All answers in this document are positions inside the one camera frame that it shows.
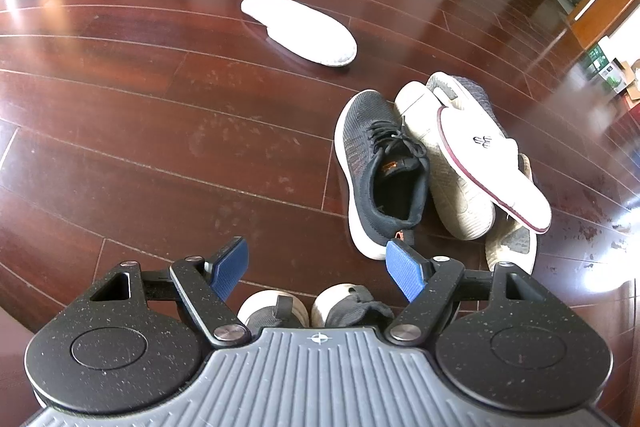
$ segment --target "crosshair logo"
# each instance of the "crosshair logo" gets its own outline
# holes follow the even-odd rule
[[[482,137],[475,136],[474,137],[474,142],[476,142],[478,145],[481,145],[485,149],[489,149],[489,144],[491,143],[491,137],[490,136],[482,136]]]
[[[308,337],[308,339],[312,342],[315,342],[316,344],[322,344],[322,343],[325,343],[326,341],[330,341],[331,337],[326,336],[324,333],[318,332],[312,335],[311,337]]]

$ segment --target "shoelace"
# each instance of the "shoelace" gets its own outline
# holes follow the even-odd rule
[[[372,123],[367,130],[367,137],[370,140],[373,140],[374,154],[380,148],[386,147],[389,144],[391,144],[391,147],[389,147],[390,152],[402,143],[413,156],[417,158],[424,158],[427,156],[427,149],[424,145],[409,135],[404,124],[404,117],[402,117],[402,124],[400,126],[386,120],[380,120]]]

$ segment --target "gray ribbed plate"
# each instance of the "gray ribbed plate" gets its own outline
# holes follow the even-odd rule
[[[589,410],[546,419],[501,415],[461,399],[418,349],[369,328],[266,328],[254,343],[213,353],[172,399],[126,416],[45,409],[30,427],[595,427]]]

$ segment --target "shoe tongue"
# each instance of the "shoe tongue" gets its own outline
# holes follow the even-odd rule
[[[388,180],[402,172],[415,171],[418,168],[420,168],[420,160],[415,156],[402,153],[385,156],[378,167],[376,183]]]

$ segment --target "shoe pair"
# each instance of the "shoe pair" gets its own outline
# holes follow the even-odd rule
[[[311,308],[295,295],[280,290],[264,290],[249,297],[240,308],[238,318],[252,335],[262,328],[347,328],[377,326],[384,330],[393,320],[391,308],[374,300],[364,286],[338,284],[324,290]]]
[[[366,90],[351,99],[336,126],[335,150],[350,187],[356,247],[372,259],[384,259],[384,245],[396,233],[411,238],[403,230],[420,221],[426,176],[451,235],[471,240],[491,230],[490,268],[512,261],[531,272],[535,234],[548,229],[550,207],[532,183],[528,158],[505,136],[484,90],[471,80],[435,73],[426,85],[404,86],[395,109]],[[394,148],[376,142],[380,134],[373,131],[380,121],[395,130],[385,135],[395,137]],[[494,204],[505,213],[492,229]]]

